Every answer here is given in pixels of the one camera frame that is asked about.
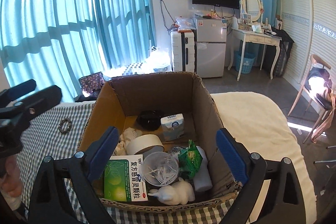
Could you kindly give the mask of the person's left hand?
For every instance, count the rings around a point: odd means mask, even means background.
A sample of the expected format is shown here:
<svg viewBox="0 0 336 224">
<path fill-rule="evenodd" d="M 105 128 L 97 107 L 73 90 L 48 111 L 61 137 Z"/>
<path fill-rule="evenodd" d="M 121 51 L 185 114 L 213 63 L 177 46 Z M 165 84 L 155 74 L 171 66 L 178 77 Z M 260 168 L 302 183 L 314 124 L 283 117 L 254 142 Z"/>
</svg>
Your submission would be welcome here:
<svg viewBox="0 0 336 224">
<path fill-rule="evenodd" d="M 6 174 L 1 178 L 1 190 L 10 197 L 19 197 L 22 193 L 20 170 L 17 165 L 17 155 L 8 157 L 5 161 Z"/>
</svg>

